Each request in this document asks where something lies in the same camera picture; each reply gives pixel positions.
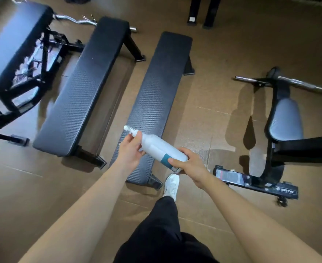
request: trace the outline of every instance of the foot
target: foot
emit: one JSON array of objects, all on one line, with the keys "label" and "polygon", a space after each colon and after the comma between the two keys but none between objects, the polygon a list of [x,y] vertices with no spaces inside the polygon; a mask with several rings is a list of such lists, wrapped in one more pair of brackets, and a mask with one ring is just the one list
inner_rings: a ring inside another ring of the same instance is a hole
[{"label": "foot", "polygon": [[170,174],[164,182],[163,196],[170,196],[176,201],[177,190],[179,186],[179,175]]}]

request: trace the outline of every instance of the person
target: person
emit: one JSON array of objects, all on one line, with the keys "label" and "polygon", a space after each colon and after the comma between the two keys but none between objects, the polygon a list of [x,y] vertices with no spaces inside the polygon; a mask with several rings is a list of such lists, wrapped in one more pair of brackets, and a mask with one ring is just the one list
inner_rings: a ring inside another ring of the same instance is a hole
[{"label": "person", "polygon": [[[139,151],[141,139],[141,132],[135,138],[126,136],[110,169],[37,240],[20,263],[90,260],[128,175],[145,154]],[[322,263],[315,250],[209,173],[196,153],[179,150],[189,160],[169,159],[169,163],[182,168],[209,194],[254,263]],[[204,244],[180,231],[175,204],[178,185],[179,176],[171,174],[163,197],[120,247],[114,262],[217,262]]]}]

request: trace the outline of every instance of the bottle label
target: bottle label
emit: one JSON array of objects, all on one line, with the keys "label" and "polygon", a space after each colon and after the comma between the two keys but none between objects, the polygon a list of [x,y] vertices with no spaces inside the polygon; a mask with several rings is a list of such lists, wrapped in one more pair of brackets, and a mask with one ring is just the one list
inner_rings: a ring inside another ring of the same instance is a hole
[{"label": "bottle label", "polygon": [[163,156],[161,163],[163,165],[165,165],[167,168],[171,169],[172,171],[176,172],[178,171],[179,168],[177,167],[173,167],[171,164],[169,164],[168,162],[168,158],[172,158],[170,155],[168,155],[167,153]]}]

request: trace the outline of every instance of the floor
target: floor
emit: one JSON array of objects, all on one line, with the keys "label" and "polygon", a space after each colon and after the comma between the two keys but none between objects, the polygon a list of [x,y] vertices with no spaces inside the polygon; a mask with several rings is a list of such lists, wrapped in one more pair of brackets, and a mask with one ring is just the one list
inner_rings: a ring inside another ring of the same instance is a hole
[{"label": "floor", "polygon": [[[272,91],[260,89],[254,94],[251,85],[235,82],[233,76],[260,77],[271,67],[280,66],[288,77],[322,85],[321,7],[289,0],[223,0],[214,28],[204,30],[201,23],[209,0],[203,0],[195,27],[186,25],[190,0],[93,0],[81,6],[63,0],[34,1],[75,18],[90,14],[95,18],[122,18],[139,30],[132,37],[147,61],[137,63],[128,77],[102,146],[101,156],[107,161],[165,30],[193,38],[190,57],[196,74],[182,78],[163,138],[200,154],[209,170],[220,164],[259,176],[264,167],[267,140],[263,128]],[[0,30],[13,10],[9,0],[0,2]],[[51,27],[72,41],[86,42],[93,31],[93,26],[70,22],[53,22]],[[73,55],[58,76],[56,93],[64,86],[77,58]],[[297,88],[291,89],[291,95],[299,104],[305,137],[321,136],[322,95]],[[49,94],[0,133],[33,141],[54,100],[54,94]],[[80,170],[31,145],[23,148],[0,141],[0,262],[17,262],[104,171],[106,168]],[[155,163],[153,173],[164,181],[169,171]],[[300,191],[299,200],[289,201],[287,208],[276,206],[273,196],[233,188],[322,254],[322,167],[288,165],[283,180],[299,186]],[[91,262],[112,262],[119,246],[161,195],[161,190],[124,186]],[[181,230],[206,244],[216,259],[222,263],[250,262],[209,196],[187,176],[181,176],[176,204]]]}]

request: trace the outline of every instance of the bottle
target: bottle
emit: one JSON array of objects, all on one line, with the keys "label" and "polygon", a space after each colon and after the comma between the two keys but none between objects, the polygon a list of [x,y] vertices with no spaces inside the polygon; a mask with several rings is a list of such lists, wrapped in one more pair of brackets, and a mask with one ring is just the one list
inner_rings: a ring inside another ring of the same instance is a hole
[{"label": "bottle", "polygon": [[[131,133],[133,137],[135,137],[138,132],[137,129],[131,128],[128,125],[124,126],[124,130]],[[142,133],[142,135],[142,150],[165,165],[167,168],[171,169],[174,173],[177,174],[182,170],[181,168],[173,167],[168,162],[168,158],[174,158],[185,162],[188,160],[187,155],[177,150],[174,146],[168,144],[166,141],[156,135],[147,135],[145,133]]]}]

